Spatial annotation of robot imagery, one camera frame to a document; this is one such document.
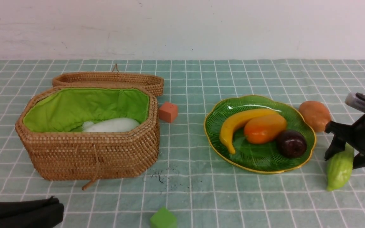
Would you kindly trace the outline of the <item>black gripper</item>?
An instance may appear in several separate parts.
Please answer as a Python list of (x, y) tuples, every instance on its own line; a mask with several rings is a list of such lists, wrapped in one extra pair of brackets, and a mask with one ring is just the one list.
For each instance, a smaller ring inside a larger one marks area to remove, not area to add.
[(326, 124), (324, 132), (333, 134), (324, 155), (325, 161), (344, 151), (346, 144), (349, 144), (359, 151), (353, 159), (353, 170), (365, 168), (365, 114), (351, 125), (330, 121)]

